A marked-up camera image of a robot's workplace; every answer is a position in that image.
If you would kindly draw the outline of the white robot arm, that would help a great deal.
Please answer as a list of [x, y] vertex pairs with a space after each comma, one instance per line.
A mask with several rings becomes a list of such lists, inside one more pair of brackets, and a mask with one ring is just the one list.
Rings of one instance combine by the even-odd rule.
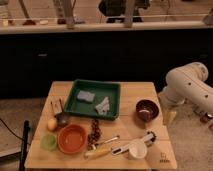
[[174, 120], [177, 114], [175, 107], [186, 99], [213, 116], [213, 87], [205, 83], [208, 75], [207, 67], [200, 62], [189, 63], [167, 73], [167, 85], [158, 94], [165, 125]]

